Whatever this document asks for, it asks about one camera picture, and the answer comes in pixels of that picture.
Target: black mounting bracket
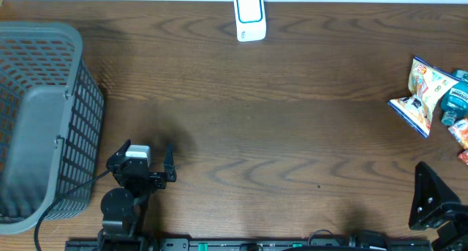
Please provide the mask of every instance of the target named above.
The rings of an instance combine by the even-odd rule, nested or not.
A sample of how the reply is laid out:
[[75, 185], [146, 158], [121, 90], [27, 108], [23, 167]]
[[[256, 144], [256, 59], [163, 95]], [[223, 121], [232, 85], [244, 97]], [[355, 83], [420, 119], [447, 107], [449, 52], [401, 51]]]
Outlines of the black mounting bracket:
[[423, 231], [441, 225], [439, 238], [432, 242], [434, 251], [468, 247], [468, 206], [461, 204], [460, 198], [426, 163], [419, 162], [409, 228]]

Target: white plug-in device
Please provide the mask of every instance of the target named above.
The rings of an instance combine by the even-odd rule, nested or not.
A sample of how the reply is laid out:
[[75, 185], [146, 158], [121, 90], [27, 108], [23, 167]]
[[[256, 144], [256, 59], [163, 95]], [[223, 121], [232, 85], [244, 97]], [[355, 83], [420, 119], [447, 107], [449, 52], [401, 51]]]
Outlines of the white plug-in device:
[[125, 157], [146, 159], [148, 167], [151, 164], [151, 152], [149, 151], [149, 146], [130, 145], [125, 152]]
[[263, 0], [234, 0], [234, 11], [239, 42], [265, 38], [266, 19]]

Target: wire mesh basket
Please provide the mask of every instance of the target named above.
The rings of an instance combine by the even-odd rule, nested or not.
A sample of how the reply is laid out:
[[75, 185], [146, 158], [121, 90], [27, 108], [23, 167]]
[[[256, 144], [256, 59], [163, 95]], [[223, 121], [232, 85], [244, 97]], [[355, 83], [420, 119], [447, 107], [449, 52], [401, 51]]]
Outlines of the wire mesh basket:
[[[82, 51], [71, 26], [0, 23], [0, 234], [33, 227], [93, 177], [104, 100]], [[90, 196], [79, 189], [46, 219], [78, 215]]]

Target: chip bag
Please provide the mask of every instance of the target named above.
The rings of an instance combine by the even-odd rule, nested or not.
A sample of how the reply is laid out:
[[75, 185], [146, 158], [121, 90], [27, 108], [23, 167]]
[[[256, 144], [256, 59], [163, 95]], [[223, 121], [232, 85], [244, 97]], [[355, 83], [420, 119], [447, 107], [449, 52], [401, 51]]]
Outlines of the chip bag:
[[412, 60], [408, 81], [412, 97], [390, 100], [388, 105], [411, 127], [427, 138], [437, 101], [457, 83], [458, 79], [451, 74], [432, 67], [416, 56]]
[[463, 146], [463, 149], [468, 149], [468, 119], [457, 121], [448, 128], [448, 131]]
[[460, 158], [460, 160], [463, 160], [466, 164], [468, 164], [468, 150], [463, 151], [462, 153], [460, 153], [458, 158]]

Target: wood grain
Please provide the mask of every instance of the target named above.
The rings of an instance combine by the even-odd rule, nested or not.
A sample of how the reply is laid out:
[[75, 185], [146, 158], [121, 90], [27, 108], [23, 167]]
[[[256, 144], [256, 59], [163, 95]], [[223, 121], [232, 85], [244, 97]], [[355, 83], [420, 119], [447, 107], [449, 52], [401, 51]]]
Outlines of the wood grain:
[[[178, 181], [151, 199], [145, 229], [194, 238], [307, 237], [327, 228], [408, 229], [421, 160], [468, 200], [461, 147], [440, 124], [423, 139], [386, 104], [409, 94], [412, 57], [467, 68], [467, 6], [268, 3], [265, 40], [239, 43], [231, 3], [5, 1], [1, 20], [61, 21], [106, 91], [98, 172], [127, 138], [160, 168], [175, 144]], [[45, 222], [44, 250], [94, 238], [102, 196]], [[32, 250], [32, 231], [0, 236]]]

